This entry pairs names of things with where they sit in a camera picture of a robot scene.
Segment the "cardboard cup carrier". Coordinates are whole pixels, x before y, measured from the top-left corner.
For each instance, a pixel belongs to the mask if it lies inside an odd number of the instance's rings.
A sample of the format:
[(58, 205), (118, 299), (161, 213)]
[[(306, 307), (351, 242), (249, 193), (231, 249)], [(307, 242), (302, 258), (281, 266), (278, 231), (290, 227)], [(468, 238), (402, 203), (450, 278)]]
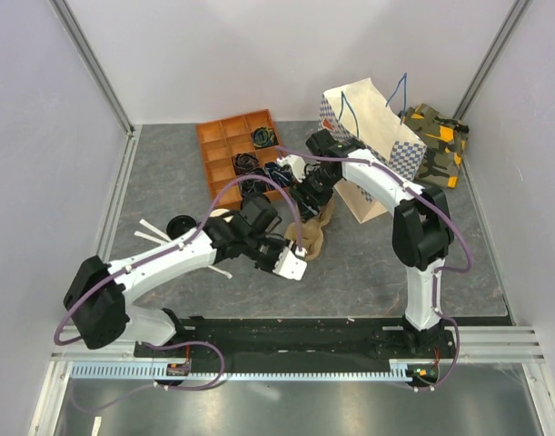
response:
[(315, 260), (321, 252), (324, 241), (322, 228), (330, 222), (334, 207), (334, 200), (331, 199), (315, 217), (302, 224), (302, 246), (307, 262)]

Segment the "checkered paper takeout bag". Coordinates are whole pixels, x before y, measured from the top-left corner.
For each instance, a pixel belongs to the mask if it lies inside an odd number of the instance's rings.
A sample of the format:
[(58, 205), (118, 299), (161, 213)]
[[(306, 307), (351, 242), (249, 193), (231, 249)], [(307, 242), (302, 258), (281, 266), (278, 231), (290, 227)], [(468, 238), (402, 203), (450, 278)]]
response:
[(362, 160), (385, 165), (405, 186), (418, 194), (423, 192), (414, 178), (427, 146), (392, 111), (371, 79), (325, 91), (319, 120), (321, 128), (337, 142), (358, 145), (355, 154), (342, 154), (351, 161), (341, 163), (342, 179), (335, 185), (358, 223), (392, 212), (394, 204), (405, 197), (400, 183), (379, 168), (362, 164)]

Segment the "black plastic cup lid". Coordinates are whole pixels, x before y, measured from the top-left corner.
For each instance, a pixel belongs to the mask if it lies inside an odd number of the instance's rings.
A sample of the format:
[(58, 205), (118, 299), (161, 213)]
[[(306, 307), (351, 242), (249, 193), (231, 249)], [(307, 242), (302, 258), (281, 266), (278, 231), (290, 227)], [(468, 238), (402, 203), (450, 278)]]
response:
[(185, 214), (177, 215), (166, 225), (165, 232), (171, 240), (183, 236), (197, 226), (193, 217)]

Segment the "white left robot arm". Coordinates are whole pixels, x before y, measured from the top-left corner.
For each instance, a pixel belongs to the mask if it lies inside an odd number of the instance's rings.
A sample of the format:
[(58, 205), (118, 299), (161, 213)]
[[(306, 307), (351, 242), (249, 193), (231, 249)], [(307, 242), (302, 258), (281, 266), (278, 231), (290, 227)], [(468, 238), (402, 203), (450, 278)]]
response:
[(188, 215), (173, 218), (168, 243), (126, 259), (104, 263), (95, 255), (84, 260), (70, 285), (64, 307), (90, 350), (112, 342), (148, 342), (166, 357), (183, 352), (185, 335), (169, 309), (147, 310), (135, 301), (153, 288), (191, 271), (241, 255), (255, 268), (289, 280), (302, 278), (306, 264), (292, 241), (270, 233), (278, 213), (262, 195), (242, 208), (215, 210), (202, 229)]

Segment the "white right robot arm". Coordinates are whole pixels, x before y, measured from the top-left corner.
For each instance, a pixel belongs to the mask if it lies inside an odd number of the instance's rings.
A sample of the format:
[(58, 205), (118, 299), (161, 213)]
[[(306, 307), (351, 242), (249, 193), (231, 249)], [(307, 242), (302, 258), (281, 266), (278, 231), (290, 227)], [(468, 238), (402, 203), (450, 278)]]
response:
[(355, 139), (341, 143), (321, 130), (306, 146), (310, 154), (289, 153), (279, 160), (280, 166), (291, 168), (290, 195), (304, 221), (319, 214), (342, 181), (357, 185), (391, 214), (391, 247), (407, 273), (401, 342), (410, 356), (425, 356), (443, 328), (441, 268), (453, 242), (444, 192), (408, 181)]

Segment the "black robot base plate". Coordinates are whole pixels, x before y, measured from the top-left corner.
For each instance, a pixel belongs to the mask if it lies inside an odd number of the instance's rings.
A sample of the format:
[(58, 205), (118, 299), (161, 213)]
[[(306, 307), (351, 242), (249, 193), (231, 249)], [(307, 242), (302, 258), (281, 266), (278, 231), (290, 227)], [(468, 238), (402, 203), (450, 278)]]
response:
[(209, 342), (225, 359), (225, 369), (261, 371), (384, 371), (390, 361), (435, 359), (446, 361), (456, 341), (445, 324), (438, 339), (422, 347), (403, 341), (403, 318), (204, 319), (181, 321), (175, 344), (189, 342), (188, 350), (156, 351), (136, 345), (141, 357), (190, 359), (196, 369), (213, 371), (217, 353), (202, 346)]

